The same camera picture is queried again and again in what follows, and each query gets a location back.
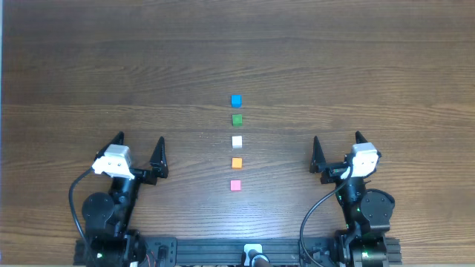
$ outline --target colored block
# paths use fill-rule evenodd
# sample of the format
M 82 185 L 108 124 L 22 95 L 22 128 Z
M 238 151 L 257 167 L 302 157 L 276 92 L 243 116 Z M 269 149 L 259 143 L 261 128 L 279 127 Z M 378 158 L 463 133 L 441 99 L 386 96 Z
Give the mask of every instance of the colored block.
M 233 108 L 240 108 L 240 106 L 243 104 L 243 100 L 241 99 L 240 95 L 232 95 L 231 96 L 231 106 Z
M 243 147 L 243 137 L 242 136 L 233 136 L 232 137 L 232 148 L 242 148 Z
M 234 126 L 234 127 L 243 126 L 243 115 L 242 114 L 232 115 L 232 126 Z
M 231 191 L 240 191 L 240 180 L 231 180 Z
M 232 158 L 231 168 L 236 168 L 236 169 L 243 168 L 243 159 L 242 158 Z

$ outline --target wooden tabletop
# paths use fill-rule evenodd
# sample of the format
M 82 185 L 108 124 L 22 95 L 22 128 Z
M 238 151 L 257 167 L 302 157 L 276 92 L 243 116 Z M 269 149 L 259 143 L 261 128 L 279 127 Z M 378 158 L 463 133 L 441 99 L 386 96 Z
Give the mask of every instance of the wooden tabletop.
M 475 262 L 471 0 L 7 0 L 3 42 L 1 263 L 72 263 L 69 186 L 118 131 L 141 168 L 166 139 L 132 228 L 298 238 L 334 188 L 309 173 L 314 135 L 336 162 L 357 130 L 383 154 L 368 187 L 396 199 L 404 263 Z M 110 183 L 84 179 L 76 208 Z M 332 198 L 306 235 L 344 227 Z

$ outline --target black cable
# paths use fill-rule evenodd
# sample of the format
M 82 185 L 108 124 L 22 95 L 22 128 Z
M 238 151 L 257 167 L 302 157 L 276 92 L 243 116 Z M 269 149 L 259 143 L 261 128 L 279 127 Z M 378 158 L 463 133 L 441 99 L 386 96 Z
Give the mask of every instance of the black cable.
M 318 267 L 325 267 L 318 263 L 316 260 L 313 259 L 312 256 L 310 256 L 310 253 L 307 251 L 307 248 L 305 247 L 305 242 L 304 242 L 304 228 L 305 224 L 307 223 L 307 220 L 310 218 L 310 215 L 321 205 L 325 200 L 328 200 L 332 195 L 334 195 L 336 192 L 340 191 L 347 183 L 348 180 L 350 180 L 351 175 L 353 174 L 353 166 L 350 165 L 350 172 L 347 175 L 347 178 L 337 187 L 335 190 L 329 192 L 325 197 L 322 197 L 321 200 L 319 200 L 314 206 L 307 212 L 307 215 L 305 215 L 304 220 L 302 221 L 302 224 L 300 225 L 300 244 L 302 246 L 302 249 L 304 250 L 305 255 Z
M 77 177 L 77 179 L 75 179 L 74 182 L 71 184 L 71 187 L 69 187 L 69 206 L 71 207 L 71 214 L 73 215 L 74 223 L 76 223 L 77 231 L 79 232 L 79 235 L 81 236 L 82 241 L 84 242 L 84 247 L 86 249 L 86 252 L 89 253 L 89 256 L 91 257 L 92 262 L 94 263 L 94 266 L 99 267 L 99 265 L 96 262 L 96 259 L 92 255 L 92 248 L 89 245 L 88 240 L 86 240 L 86 236 L 84 235 L 84 232 L 82 231 L 81 223 L 77 219 L 76 209 L 74 208 L 74 201 L 73 201 L 74 188 L 79 183 L 79 181 L 81 181 L 82 178 L 86 177 L 90 172 L 92 172 L 92 170 L 93 168 L 89 168 L 87 171 L 85 171 L 83 174 Z

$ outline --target brown table surface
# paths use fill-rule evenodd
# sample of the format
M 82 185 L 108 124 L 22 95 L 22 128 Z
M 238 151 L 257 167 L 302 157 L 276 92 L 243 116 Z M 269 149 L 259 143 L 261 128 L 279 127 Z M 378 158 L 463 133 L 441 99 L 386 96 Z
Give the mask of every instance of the brown table surface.
M 308 171 L 314 135 L 334 162 L 356 130 L 383 153 L 369 187 L 396 198 L 404 262 L 475 262 L 471 0 L 7 0 L 3 41 L 2 263 L 72 263 L 69 186 L 118 131 L 142 168 L 166 138 L 143 234 L 298 238 L 333 189 Z M 110 183 L 80 183 L 78 212 Z M 332 198 L 306 235 L 344 227 Z

